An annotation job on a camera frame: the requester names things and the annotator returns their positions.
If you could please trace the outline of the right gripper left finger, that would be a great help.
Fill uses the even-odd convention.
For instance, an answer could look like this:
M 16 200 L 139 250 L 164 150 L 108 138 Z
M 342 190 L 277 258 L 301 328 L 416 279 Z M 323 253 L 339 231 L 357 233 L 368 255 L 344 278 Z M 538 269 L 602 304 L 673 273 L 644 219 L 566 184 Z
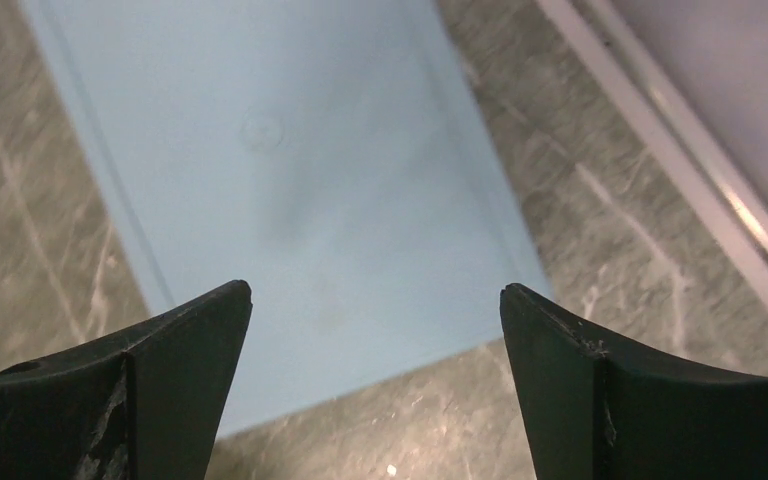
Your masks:
M 201 479 L 252 312 L 230 281 L 0 372 L 0 479 Z

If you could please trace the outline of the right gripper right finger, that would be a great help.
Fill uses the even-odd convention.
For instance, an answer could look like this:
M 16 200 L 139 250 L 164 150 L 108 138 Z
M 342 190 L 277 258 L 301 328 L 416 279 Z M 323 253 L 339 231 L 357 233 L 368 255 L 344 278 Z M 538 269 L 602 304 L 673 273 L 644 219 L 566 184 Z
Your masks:
M 768 377 L 665 353 L 506 286 L 500 316 L 540 479 L 768 479 Z

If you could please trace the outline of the light blue perforated basket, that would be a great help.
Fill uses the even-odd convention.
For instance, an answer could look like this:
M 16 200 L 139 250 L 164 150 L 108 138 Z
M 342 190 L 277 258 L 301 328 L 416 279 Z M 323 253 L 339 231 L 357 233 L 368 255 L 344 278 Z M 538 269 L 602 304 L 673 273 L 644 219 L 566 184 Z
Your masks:
M 228 437 L 500 337 L 551 296 L 432 1 L 24 1 L 152 313 L 253 313 Z

